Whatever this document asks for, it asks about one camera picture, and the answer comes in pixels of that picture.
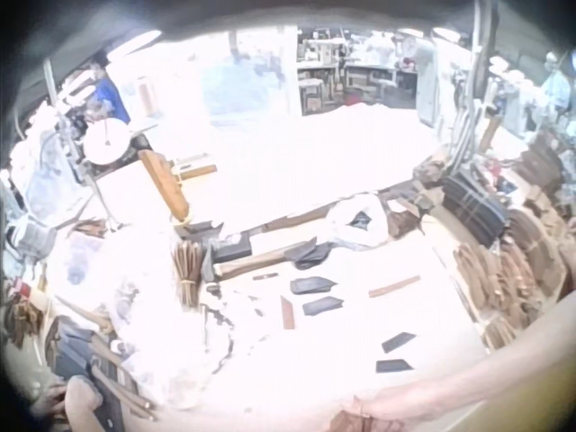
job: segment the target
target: table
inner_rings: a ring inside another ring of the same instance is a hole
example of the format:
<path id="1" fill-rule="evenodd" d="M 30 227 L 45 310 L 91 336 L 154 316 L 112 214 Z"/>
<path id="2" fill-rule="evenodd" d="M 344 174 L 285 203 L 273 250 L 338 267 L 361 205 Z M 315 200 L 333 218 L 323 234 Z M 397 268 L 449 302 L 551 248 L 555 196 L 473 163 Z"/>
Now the table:
<path id="1" fill-rule="evenodd" d="M 262 234 L 255 238 L 255 245 L 261 251 L 276 246 L 282 237 L 306 238 L 318 222 L 310 224 L 277 231 L 273 240 Z M 415 271 L 422 277 L 420 282 L 380 298 L 367 298 L 369 289 Z M 270 272 L 279 276 L 252 282 L 253 275 Z M 301 303 L 319 296 L 295 298 L 288 282 L 310 275 L 338 281 L 330 295 L 345 299 L 345 307 L 304 317 Z M 335 249 L 324 264 L 303 272 L 282 263 L 225 281 L 221 288 L 259 296 L 265 305 L 263 313 L 271 316 L 280 313 L 279 295 L 286 296 L 294 304 L 296 330 L 278 327 L 250 356 L 230 361 L 214 376 L 197 409 L 164 409 L 154 424 L 127 417 L 128 430 L 318 432 L 353 393 L 368 396 L 382 387 L 449 374 L 486 356 L 446 272 L 416 231 L 371 251 Z M 397 352 L 384 355 L 380 344 L 400 331 L 418 336 Z M 398 356 L 415 370 L 374 372 L 376 359 Z M 446 430 L 471 410 L 458 410 L 416 430 Z"/>
<path id="2" fill-rule="evenodd" d="M 296 69 L 298 70 L 299 73 L 310 72 L 312 74 L 310 78 L 316 78 L 316 76 L 314 76 L 314 72 L 328 73 L 328 82 L 326 83 L 326 86 L 328 87 L 327 91 L 328 99 L 330 101 L 334 100 L 333 87 L 334 87 L 335 74 L 336 71 L 338 70 L 338 63 L 326 65 L 317 60 L 299 61 L 296 63 Z"/>

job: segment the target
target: wooden stick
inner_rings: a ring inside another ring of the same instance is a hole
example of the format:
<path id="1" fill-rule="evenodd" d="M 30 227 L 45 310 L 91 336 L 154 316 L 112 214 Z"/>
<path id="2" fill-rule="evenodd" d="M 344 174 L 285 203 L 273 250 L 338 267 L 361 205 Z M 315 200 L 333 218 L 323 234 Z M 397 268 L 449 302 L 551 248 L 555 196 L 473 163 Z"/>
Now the wooden stick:
<path id="1" fill-rule="evenodd" d="M 112 325 L 112 323 L 102 315 L 97 315 L 95 313 L 79 308 L 74 303 L 70 303 L 69 301 L 62 299 L 61 297 L 56 296 L 56 298 L 64 306 L 69 307 L 72 311 L 80 315 L 82 318 L 85 318 L 89 321 L 92 321 L 94 324 L 97 324 L 104 334 L 107 335 L 114 331 L 114 326 Z"/>
<path id="2" fill-rule="evenodd" d="M 417 274 L 416 276 L 409 277 L 408 279 L 404 279 L 403 281 L 399 281 L 397 283 L 393 283 L 392 285 L 384 286 L 383 288 L 377 288 L 375 290 L 371 290 L 368 292 L 368 297 L 373 299 L 374 297 L 380 297 L 381 295 L 385 295 L 387 293 L 391 293 L 392 291 L 399 290 L 400 288 L 404 288 L 410 284 L 414 284 L 415 282 L 419 281 L 420 275 Z"/>
<path id="3" fill-rule="evenodd" d="M 286 300 L 282 295 L 280 296 L 280 303 L 282 304 L 282 321 L 284 329 L 296 329 L 296 325 L 294 323 L 294 307 L 290 301 Z"/>
<path id="4" fill-rule="evenodd" d="M 156 421 L 156 418 L 148 411 L 143 409 L 140 405 L 134 403 L 130 400 L 124 392 L 120 390 L 120 387 L 116 387 L 113 381 L 108 378 L 95 364 L 92 366 L 92 375 L 94 378 L 99 380 L 110 392 L 118 398 L 118 400 L 125 404 L 128 408 L 133 410 L 136 414 L 141 416 L 143 419 L 148 419 L 150 421 Z"/>

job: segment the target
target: wooden handle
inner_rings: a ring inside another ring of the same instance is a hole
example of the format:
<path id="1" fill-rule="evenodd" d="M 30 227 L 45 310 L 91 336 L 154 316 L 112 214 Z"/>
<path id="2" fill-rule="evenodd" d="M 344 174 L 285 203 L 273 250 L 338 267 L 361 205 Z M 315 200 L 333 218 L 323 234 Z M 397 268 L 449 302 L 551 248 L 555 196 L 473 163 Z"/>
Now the wooden handle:
<path id="1" fill-rule="evenodd" d="M 184 221 L 188 217 L 190 206 L 172 175 L 172 168 L 166 158 L 151 150 L 141 150 L 138 156 L 172 215 L 179 221 Z"/>
<path id="2" fill-rule="evenodd" d="M 92 336 L 91 348 L 100 357 L 105 358 L 113 365 L 116 365 L 124 375 L 124 389 L 126 390 L 126 395 L 129 396 L 134 402 L 138 403 L 144 408 L 151 409 L 153 404 L 148 399 L 138 395 L 138 384 L 134 381 L 130 373 L 122 366 L 122 358 L 113 353 L 110 348 L 101 340 L 97 335 Z"/>
<path id="3" fill-rule="evenodd" d="M 112 323 L 101 315 L 97 315 L 95 313 L 89 312 L 82 308 L 79 308 L 74 303 L 70 303 L 62 299 L 61 297 L 56 296 L 59 302 L 61 302 L 64 306 L 70 308 L 72 311 L 80 315 L 82 318 L 85 318 L 89 321 L 92 321 L 94 324 L 97 324 L 104 334 L 109 334 L 114 331 L 114 327 Z"/>
<path id="4" fill-rule="evenodd" d="M 286 260 L 284 253 L 290 249 L 303 246 L 307 241 L 301 241 L 294 245 L 281 247 L 264 254 L 246 256 L 244 258 L 229 261 L 228 263 L 215 264 L 214 273 L 222 279 L 230 279 L 231 277 L 243 275 L 244 273 L 258 270 L 260 268 L 273 266 L 274 264 L 282 263 Z"/>
<path id="5" fill-rule="evenodd" d="M 129 399 L 119 386 L 114 385 L 114 382 L 106 375 L 104 375 L 98 366 L 92 366 L 92 375 L 94 378 L 100 381 L 114 396 L 116 396 L 121 403 L 125 404 L 137 415 L 150 421 L 156 420 L 156 418 L 150 412 L 146 411 L 140 405 Z"/>
<path id="6" fill-rule="evenodd" d="M 419 274 L 416 276 L 409 277 L 403 281 L 399 281 L 397 283 L 393 283 L 392 285 L 384 286 L 383 288 L 378 288 L 376 290 L 371 290 L 368 292 L 368 296 L 372 299 L 374 297 L 380 297 L 381 295 L 385 295 L 387 293 L 391 293 L 392 291 L 399 290 L 400 288 L 404 288 L 410 284 L 414 284 L 415 282 L 420 280 Z"/>
<path id="7" fill-rule="evenodd" d="M 291 218 L 284 217 L 276 220 L 272 220 L 265 225 L 265 232 L 283 230 L 285 228 L 297 227 L 307 222 L 316 221 L 318 219 L 323 219 L 328 214 L 332 204 L 324 205 L 318 209 L 312 211 L 307 211 L 298 216 L 293 216 Z"/>

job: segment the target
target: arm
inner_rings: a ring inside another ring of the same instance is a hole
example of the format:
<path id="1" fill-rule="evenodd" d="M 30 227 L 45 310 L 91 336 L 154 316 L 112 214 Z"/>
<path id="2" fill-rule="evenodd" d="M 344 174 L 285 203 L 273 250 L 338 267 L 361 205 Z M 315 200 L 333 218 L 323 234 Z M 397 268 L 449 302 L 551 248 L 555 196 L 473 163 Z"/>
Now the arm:
<path id="1" fill-rule="evenodd" d="M 517 341 L 442 381 L 445 411 L 483 401 L 576 354 L 576 292 L 526 329 Z"/>
<path id="2" fill-rule="evenodd" d="M 356 415 L 410 423 L 439 417 L 483 401 L 576 353 L 576 292 L 530 326 L 514 343 L 461 372 L 382 390 L 346 410 Z"/>

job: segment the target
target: ceiling light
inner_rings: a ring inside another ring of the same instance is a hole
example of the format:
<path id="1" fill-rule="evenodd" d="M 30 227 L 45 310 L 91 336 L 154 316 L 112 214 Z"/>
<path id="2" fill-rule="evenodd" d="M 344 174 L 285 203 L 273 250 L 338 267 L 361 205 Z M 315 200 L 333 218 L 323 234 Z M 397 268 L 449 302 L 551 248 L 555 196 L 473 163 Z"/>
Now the ceiling light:
<path id="1" fill-rule="evenodd" d="M 146 33 L 142 33 L 139 36 L 136 36 L 134 39 L 123 43 L 120 47 L 113 49 L 108 53 L 108 61 L 113 62 L 115 60 L 121 59 L 122 57 L 127 56 L 131 52 L 142 48 L 145 45 L 151 43 L 154 39 L 158 38 L 162 34 L 160 30 L 152 30 L 147 31 Z"/>
<path id="2" fill-rule="evenodd" d="M 423 38 L 424 32 L 415 29 L 398 29 L 398 33 L 408 34 L 410 36 L 416 36 L 417 38 Z"/>
<path id="3" fill-rule="evenodd" d="M 92 76 L 93 76 L 93 73 L 91 70 L 85 70 L 84 72 L 82 72 L 80 75 L 78 75 L 76 78 L 74 78 L 74 80 L 70 84 L 64 86 L 62 91 L 60 93 L 58 93 L 58 99 L 62 100 L 66 96 L 70 95 L 73 91 L 75 91 L 77 88 L 79 88 L 83 83 L 85 83 Z"/>
<path id="4" fill-rule="evenodd" d="M 435 27 L 432 32 L 452 43 L 458 43 L 461 37 L 458 31 L 443 29 L 442 27 Z"/>
<path id="5" fill-rule="evenodd" d="M 506 70 L 510 66 L 510 64 L 501 56 L 492 57 L 490 63 L 499 70 Z"/>

